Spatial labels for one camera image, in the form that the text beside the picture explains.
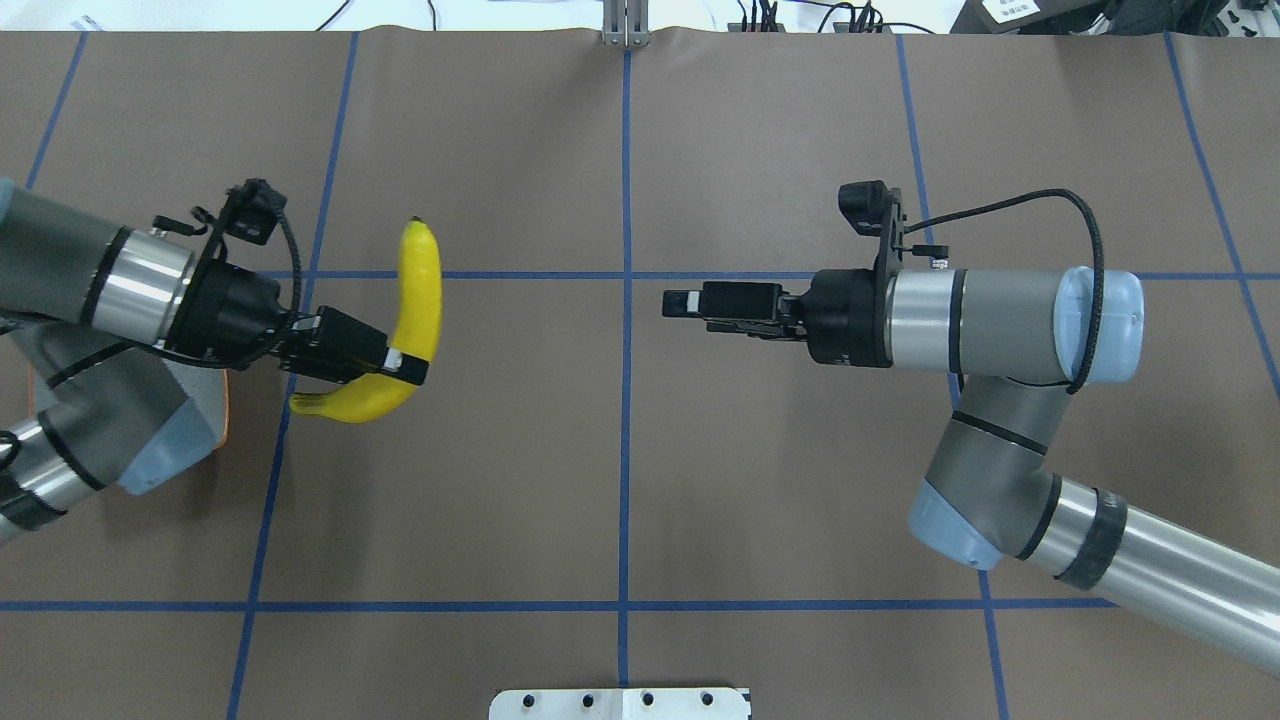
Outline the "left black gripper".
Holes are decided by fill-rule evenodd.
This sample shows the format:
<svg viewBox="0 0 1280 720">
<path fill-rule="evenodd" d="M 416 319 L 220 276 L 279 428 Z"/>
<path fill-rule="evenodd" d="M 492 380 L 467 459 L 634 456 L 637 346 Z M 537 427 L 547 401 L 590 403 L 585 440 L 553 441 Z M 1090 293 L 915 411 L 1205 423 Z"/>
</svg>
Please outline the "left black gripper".
<svg viewBox="0 0 1280 720">
<path fill-rule="evenodd" d="M 428 377 L 421 352 L 396 348 L 389 336 L 335 307 L 296 318 L 273 278 L 225 260 L 198 260 L 160 347 L 179 363 L 242 369 L 280 340 L 280 369 L 335 384 L 383 375 L 411 386 Z"/>
</svg>

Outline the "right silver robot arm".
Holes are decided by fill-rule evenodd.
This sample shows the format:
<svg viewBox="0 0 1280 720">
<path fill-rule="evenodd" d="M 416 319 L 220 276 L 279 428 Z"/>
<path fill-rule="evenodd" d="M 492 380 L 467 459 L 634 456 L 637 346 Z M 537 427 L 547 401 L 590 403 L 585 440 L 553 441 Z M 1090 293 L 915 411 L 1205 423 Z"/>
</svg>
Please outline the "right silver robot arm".
<svg viewBox="0 0 1280 720">
<path fill-rule="evenodd" d="M 1144 331 L 1128 272 L 826 269 L 667 290 L 667 318 L 801 342 L 815 363 L 960 375 L 911 506 L 913 534 L 963 565 L 1011 557 L 1277 674 L 1277 569 L 1048 470 L 1069 386 L 1123 383 Z"/>
</svg>

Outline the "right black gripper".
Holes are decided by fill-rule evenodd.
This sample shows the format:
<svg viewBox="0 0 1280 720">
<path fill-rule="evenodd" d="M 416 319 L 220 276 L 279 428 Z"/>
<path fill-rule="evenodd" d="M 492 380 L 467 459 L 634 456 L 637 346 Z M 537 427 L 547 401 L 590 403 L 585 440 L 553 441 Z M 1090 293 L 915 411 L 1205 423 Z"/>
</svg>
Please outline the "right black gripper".
<svg viewBox="0 0 1280 720">
<path fill-rule="evenodd" d="M 803 293 L 762 282 L 704 282 L 700 290 L 667 290 L 660 315 L 703 319 L 710 333 L 803 342 L 818 364 L 890 368 L 884 304 L 884 284 L 874 270 L 824 269 Z"/>
</svg>

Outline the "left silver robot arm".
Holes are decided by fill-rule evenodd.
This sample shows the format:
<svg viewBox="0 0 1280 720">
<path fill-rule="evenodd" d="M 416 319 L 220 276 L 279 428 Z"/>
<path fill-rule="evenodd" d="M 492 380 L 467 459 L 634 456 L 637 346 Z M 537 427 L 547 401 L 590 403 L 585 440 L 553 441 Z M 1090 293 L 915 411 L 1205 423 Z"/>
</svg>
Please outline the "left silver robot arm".
<svg viewBox="0 0 1280 720">
<path fill-rule="evenodd" d="M 147 231 L 3 181 L 3 333 L 50 400 L 3 432 L 3 541 L 64 518 L 111 486 L 146 493 L 225 439 L 227 374 L 275 357 L 332 384 L 289 410 L 374 421 L 426 380 L 443 315 L 435 234 L 419 217 L 399 241 L 399 311 L 384 333 L 301 306 L 287 200 L 265 179 L 227 191 L 193 224 Z"/>
</svg>

